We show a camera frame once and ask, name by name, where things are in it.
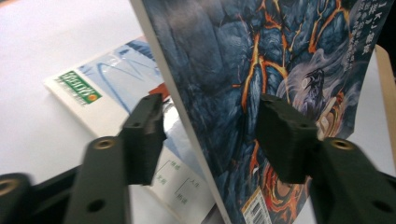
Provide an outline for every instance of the comic book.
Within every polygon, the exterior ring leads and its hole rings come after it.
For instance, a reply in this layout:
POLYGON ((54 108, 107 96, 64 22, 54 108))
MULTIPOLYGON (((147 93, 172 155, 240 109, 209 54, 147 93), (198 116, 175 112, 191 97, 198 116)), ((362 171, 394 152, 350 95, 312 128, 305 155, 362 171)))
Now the comic book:
POLYGON ((131 0, 227 223, 291 223, 308 185, 282 183, 255 138, 260 95, 354 129, 393 1, 131 0))
MULTIPOLYGON (((49 77, 45 85, 95 137, 117 135, 142 97, 151 92, 166 96, 144 37, 49 77)), ((147 189, 181 223, 207 223, 215 201, 172 99, 163 98, 167 139, 147 189)))

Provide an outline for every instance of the white surface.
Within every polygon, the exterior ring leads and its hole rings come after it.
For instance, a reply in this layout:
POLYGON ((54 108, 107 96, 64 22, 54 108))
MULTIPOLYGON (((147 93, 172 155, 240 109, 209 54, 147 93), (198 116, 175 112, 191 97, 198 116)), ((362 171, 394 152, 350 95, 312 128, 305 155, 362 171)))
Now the white surface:
MULTIPOLYGON (((39 183, 78 165, 93 136, 42 81, 141 34, 128 0, 20 0, 1 7, 0 174, 29 173, 39 183)), ((376 65, 369 71, 350 140, 395 175, 376 65)), ((144 189, 131 189, 135 223, 177 223, 144 189)), ((315 223, 308 207, 296 223, 315 223)))

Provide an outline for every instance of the green logo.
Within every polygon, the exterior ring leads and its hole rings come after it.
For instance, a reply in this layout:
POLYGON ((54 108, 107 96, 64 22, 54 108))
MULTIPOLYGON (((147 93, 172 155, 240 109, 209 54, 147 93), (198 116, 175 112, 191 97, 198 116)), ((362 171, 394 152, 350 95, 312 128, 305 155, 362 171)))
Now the green logo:
POLYGON ((76 72, 70 71, 58 77, 58 82, 63 85, 82 105, 88 105, 101 98, 93 87, 82 79, 76 72))

